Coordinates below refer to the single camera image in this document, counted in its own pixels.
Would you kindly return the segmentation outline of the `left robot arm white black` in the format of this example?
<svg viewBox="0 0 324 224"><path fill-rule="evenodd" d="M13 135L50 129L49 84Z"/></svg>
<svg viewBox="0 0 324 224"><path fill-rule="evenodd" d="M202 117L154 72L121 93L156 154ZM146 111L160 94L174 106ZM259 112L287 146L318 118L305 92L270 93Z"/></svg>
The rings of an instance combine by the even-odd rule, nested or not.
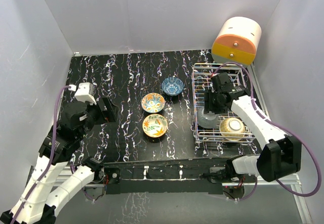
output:
<svg viewBox="0 0 324 224"><path fill-rule="evenodd" d="M118 107L103 97L97 104L73 101L62 111L44 139L34 171L15 206L1 214L3 223L54 223L63 207L90 182L104 179L103 164L89 157L54 188L72 154L95 125L116 122Z"/></svg>

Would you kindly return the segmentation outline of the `yellow dotted bowl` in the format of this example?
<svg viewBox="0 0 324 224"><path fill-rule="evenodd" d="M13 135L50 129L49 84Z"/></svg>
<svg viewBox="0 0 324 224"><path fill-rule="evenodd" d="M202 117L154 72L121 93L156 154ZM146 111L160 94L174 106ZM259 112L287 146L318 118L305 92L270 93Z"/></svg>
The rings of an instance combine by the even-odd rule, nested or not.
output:
<svg viewBox="0 0 324 224"><path fill-rule="evenodd" d="M221 135L232 142L237 142L245 136L245 125L238 118L226 118L220 122L219 131Z"/></svg>

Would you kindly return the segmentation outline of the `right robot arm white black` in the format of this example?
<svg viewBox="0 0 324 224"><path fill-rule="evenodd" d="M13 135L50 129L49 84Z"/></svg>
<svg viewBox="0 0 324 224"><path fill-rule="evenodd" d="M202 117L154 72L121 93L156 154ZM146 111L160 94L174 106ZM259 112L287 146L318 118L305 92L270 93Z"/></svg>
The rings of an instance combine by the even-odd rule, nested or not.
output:
<svg viewBox="0 0 324 224"><path fill-rule="evenodd" d="M235 86L226 72L212 75L211 83L212 89L205 92L204 112L232 111L249 128L262 149L259 155L227 160L224 173L230 181L237 182L244 174L250 174L271 182L301 169L301 141L271 124L256 105L251 90L243 85Z"/></svg>

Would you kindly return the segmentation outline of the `blue patterned bowl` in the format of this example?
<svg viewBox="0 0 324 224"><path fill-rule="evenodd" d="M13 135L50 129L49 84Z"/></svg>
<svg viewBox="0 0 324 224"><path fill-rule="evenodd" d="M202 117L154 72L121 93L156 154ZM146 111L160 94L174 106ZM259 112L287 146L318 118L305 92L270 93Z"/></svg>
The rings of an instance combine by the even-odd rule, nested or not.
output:
<svg viewBox="0 0 324 224"><path fill-rule="evenodd" d="M162 82L161 88L165 94L169 96L177 96L182 93L184 82L177 77L168 77Z"/></svg>

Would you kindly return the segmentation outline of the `red rimmed grey bowl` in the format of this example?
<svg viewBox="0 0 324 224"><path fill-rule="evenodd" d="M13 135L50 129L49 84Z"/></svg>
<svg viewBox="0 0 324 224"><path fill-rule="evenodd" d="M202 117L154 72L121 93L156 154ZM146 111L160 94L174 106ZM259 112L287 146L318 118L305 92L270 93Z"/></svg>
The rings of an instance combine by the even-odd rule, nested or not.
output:
<svg viewBox="0 0 324 224"><path fill-rule="evenodd" d="M219 115L214 113L204 113L204 108L199 108L197 112L197 123L203 128L210 129L217 126Z"/></svg>

